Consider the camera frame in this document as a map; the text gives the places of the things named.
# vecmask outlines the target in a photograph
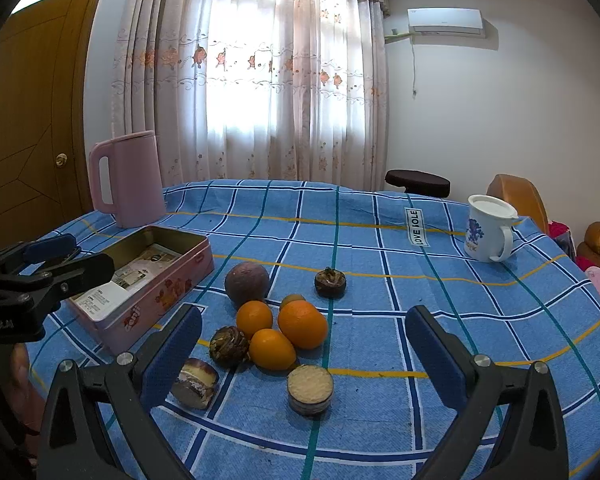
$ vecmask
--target curtain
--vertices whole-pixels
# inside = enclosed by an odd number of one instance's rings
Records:
[[[382,187],[387,0],[127,7],[113,133],[156,130],[165,186],[275,178]]]

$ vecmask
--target white pitcher handle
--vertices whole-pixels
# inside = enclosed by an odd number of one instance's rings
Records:
[[[501,225],[500,228],[502,229],[502,234],[504,234],[504,249],[500,256],[491,257],[494,262],[503,262],[511,256],[511,251],[513,250],[513,232],[511,231],[511,227]]]

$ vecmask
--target black stool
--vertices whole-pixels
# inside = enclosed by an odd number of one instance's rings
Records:
[[[446,198],[451,192],[451,182],[446,178],[421,171],[391,170],[384,181],[391,186],[405,188],[405,193]]]

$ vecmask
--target blue gripper pad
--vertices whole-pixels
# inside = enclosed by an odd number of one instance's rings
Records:
[[[139,349],[138,364],[144,368],[140,403],[145,410],[161,404],[202,333],[202,316],[192,304],[184,304],[160,332],[151,334]]]
[[[404,319],[407,337],[442,403],[459,412],[468,400],[466,378],[445,343],[436,335],[429,323],[431,321],[435,323],[442,332],[444,332],[443,328],[438,325],[433,316],[429,317],[430,321],[427,322],[417,307],[410,308]]]
[[[68,256],[75,248],[73,235],[59,235],[29,244],[22,257],[26,264],[38,264],[59,256]]]

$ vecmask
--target wooden door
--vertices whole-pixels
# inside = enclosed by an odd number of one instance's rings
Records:
[[[42,0],[0,31],[0,249],[89,210],[78,56],[89,4]]]

